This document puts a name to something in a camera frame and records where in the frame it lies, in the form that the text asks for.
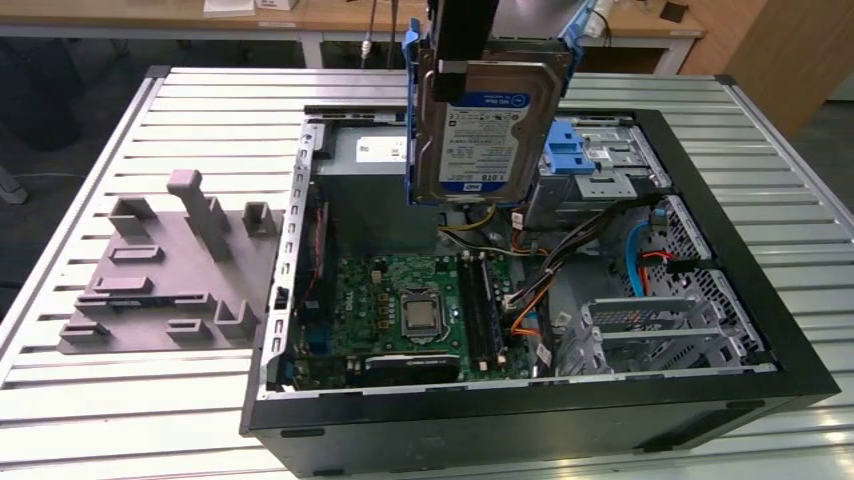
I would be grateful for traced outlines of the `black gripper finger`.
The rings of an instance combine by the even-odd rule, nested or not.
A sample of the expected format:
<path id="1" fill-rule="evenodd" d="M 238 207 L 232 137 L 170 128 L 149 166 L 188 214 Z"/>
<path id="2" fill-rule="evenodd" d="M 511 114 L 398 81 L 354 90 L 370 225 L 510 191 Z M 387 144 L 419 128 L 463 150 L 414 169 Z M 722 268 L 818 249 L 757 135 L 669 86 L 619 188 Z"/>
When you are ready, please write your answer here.
<path id="1" fill-rule="evenodd" d="M 438 102 L 455 102 L 463 96 L 468 63 L 482 57 L 496 10 L 492 0 L 430 2 L 431 90 Z"/>

